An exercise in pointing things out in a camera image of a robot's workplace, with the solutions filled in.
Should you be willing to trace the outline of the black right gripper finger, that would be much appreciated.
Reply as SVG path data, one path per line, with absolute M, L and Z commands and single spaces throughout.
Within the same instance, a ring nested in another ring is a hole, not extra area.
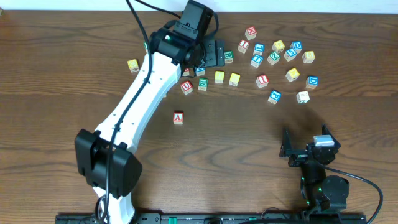
M 293 147 L 290 141 L 289 132 L 287 129 L 283 130 L 282 144 L 280 147 L 279 157 L 289 157 L 293 154 Z
M 338 144 L 339 142 L 336 140 L 336 138 L 332 135 L 332 133 L 330 132 L 330 130 L 327 128 L 326 124 L 322 125 L 322 134 L 323 135 L 329 135 L 332 140 L 334 141 L 335 144 Z

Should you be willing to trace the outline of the red U wooden block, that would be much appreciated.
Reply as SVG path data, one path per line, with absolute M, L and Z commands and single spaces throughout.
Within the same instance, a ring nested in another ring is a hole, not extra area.
M 181 87 L 181 90 L 183 91 L 183 93 L 184 93 L 185 95 L 188 95 L 188 94 L 190 94 L 190 93 L 193 91 L 193 85 L 191 84 L 190 81 L 185 81 L 185 82 L 183 82 L 183 83 L 180 85 L 180 87 Z

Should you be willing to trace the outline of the red A wooden block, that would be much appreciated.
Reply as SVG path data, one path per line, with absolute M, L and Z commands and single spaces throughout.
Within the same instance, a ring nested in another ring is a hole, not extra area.
M 175 112 L 173 116 L 173 123 L 176 125 L 183 124 L 183 113 L 182 112 Z

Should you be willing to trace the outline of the blue 2 wooden block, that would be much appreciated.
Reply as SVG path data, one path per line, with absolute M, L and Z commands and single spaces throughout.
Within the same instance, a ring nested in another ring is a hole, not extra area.
M 202 75 L 204 75 L 205 74 L 205 69 L 204 68 L 197 68 L 196 70 L 195 70 L 195 75 L 196 76 L 202 76 Z

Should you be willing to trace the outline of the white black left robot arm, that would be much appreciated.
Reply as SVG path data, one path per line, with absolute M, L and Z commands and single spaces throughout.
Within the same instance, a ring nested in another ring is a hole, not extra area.
M 75 138 L 78 172 L 98 195 L 95 223 L 130 223 L 135 209 L 131 192 L 142 172 L 135 157 L 154 111 L 187 68 L 224 65 L 224 42 L 208 33 L 217 14 L 188 1 L 182 15 L 144 36 L 147 53 L 137 77 L 112 113 L 94 132 Z

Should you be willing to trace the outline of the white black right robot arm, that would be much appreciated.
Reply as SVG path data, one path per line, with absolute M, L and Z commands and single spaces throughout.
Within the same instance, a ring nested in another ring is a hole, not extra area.
M 348 180 L 327 175 L 325 168 L 335 160 L 340 147 L 325 125 L 321 135 L 314 136 L 305 149 L 294 149 L 288 130 L 283 130 L 279 156 L 288 159 L 289 167 L 300 168 L 302 195 L 307 200 L 309 213 L 340 212 L 347 206 Z

